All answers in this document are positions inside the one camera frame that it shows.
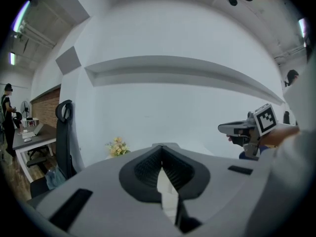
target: wooden floor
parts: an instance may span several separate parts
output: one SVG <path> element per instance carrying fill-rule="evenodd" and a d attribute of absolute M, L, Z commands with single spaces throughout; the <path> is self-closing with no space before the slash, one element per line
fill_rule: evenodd
<path fill-rule="evenodd" d="M 5 149 L 6 142 L 3 145 L 0 145 L 0 162 L 5 178 L 8 182 L 8 185 L 11 187 L 14 196 L 20 201 L 27 201 L 31 199 L 30 182 L 24 175 L 17 157 L 13 158 L 5 151 Z M 40 154 L 36 152 L 32 158 L 35 158 L 39 155 Z M 47 169 L 51 169 L 56 166 L 56 158 L 55 156 L 50 156 L 49 151 L 47 151 L 46 158 L 47 161 L 44 164 Z M 33 180 L 44 176 L 40 168 L 37 166 L 30 167 L 29 172 Z"/>

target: brick wall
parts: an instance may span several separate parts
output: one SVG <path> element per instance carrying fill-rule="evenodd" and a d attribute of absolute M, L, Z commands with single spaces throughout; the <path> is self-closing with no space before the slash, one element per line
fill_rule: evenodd
<path fill-rule="evenodd" d="M 38 118 L 44 124 L 56 127 L 55 109 L 59 104 L 60 88 L 32 101 L 32 117 Z"/>

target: chair backrest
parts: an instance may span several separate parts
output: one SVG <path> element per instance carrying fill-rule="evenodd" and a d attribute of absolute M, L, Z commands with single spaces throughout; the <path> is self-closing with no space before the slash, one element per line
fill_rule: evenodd
<path fill-rule="evenodd" d="M 73 106 L 71 100 L 66 100 L 56 107 L 55 114 L 57 121 L 57 135 L 56 135 L 56 159 L 57 164 L 65 176 L 69 179 L 73 176 L 72 160 L 69 146 L 69 128 L 73 118 Z"/>

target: backpack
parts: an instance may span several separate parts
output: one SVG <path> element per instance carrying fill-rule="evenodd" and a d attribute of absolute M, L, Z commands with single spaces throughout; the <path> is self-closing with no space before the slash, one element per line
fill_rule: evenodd
<path fill-rule="evenodd" d="M 2 109 L 2 104 L 4 102 L 4 100 L 7 98 L 7 96 L 3 97 L 2 101 L 1 101 L 1 107 L 0 107 L 0 124 L 2 124 L 5 121 L 5 115 L 6 115 L 6 111 L 5 113 L 3 113 L 3 109 Z"/>

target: chair headrest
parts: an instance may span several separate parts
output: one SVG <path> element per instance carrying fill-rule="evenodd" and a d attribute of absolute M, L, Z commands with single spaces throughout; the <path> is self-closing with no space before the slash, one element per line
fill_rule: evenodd
<path fill-rule="evenodd" d="M 65 123 L 66 121 L 70 121 L 73 118 L 73 105 L 71 103 L 72 103 L 71 100 L 66 100 L 66 101 L 60 103 L 56 107 L 56 110 L 55 110 L 56 117 L 60 121 L 62 121 L 63 123 Z M 65 118 L 67 111 L 69 111 L 69 116 L 67 118 Z"/>

